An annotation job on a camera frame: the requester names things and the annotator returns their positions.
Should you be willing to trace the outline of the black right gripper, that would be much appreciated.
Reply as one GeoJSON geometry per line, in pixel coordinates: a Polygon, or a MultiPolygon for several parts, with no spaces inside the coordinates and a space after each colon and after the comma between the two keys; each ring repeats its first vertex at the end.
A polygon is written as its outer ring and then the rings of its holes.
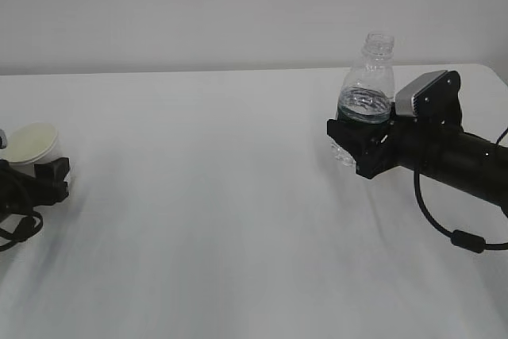
{"type": "Polygon", "coordinates": [[[461,130],[460,74],[446,71],[446,79],[441,82],[446,101],[443,108],[431,116],[399,117],[393,104],[390,120],[380,124],[329,119],[326,132],[335,158],[342,164],[356,164],[356,174],[366,179],[397,166],[417,168],[433,141],[439,141],[449,129],[452,132],[461,130]]]}

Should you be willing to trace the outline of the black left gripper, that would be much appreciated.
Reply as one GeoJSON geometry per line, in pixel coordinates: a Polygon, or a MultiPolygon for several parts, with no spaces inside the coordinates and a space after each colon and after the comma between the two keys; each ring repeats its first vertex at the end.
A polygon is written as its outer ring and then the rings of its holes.
{"type": "Polygon", "coordinates": [[[53,206],[69,196],[70,160],[60,157],[34,165],[35,175],[13,169],[1,160],[1,215],[40,216],[38,206],[53,206]]]}

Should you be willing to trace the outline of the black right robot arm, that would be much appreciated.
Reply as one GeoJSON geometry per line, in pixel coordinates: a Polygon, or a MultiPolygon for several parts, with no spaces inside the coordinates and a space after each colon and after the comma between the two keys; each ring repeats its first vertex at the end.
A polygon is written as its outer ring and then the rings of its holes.
{"type": "Polygon", "coordinates": [[[366,179],[403,167],[507,208],[507,149],[464,131],[457,71],[424,73],[403,87],[380,124],[338,116],[327,134],[366,179]]]}

